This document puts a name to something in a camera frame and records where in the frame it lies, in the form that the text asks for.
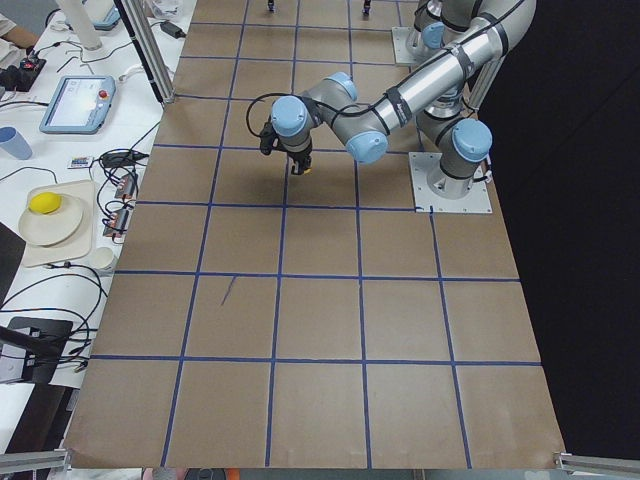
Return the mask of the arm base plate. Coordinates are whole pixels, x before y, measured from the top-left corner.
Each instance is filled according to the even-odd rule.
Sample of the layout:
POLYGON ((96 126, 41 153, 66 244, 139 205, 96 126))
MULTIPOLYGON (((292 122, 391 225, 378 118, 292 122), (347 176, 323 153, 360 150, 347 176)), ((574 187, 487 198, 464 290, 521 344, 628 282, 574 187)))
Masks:
POLYGON ((425 59, 422 34, 414 27, 395 26, 391 29, 395 64, 414 66, 425 59))
POLYGON ((467 179, 455 179, 441 168, 438 152, 410 152, 414 207, 423 213, 491 214, 493 212, 482 168, 467 179))

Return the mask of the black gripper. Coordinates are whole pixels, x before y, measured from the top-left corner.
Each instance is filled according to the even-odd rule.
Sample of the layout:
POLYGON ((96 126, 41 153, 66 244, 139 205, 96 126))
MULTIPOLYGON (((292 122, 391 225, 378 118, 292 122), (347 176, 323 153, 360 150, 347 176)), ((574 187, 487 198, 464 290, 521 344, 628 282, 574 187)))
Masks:
POLYGON ((304 165, 303 173, 308 174, 312 169, 311 152, 313 148, 312 139, 307 137, 300 144, 294 145, 290 139, 281 138, 280 146, 292 160, 290 173, 292 175, 300 174, 300 165, 304 165))

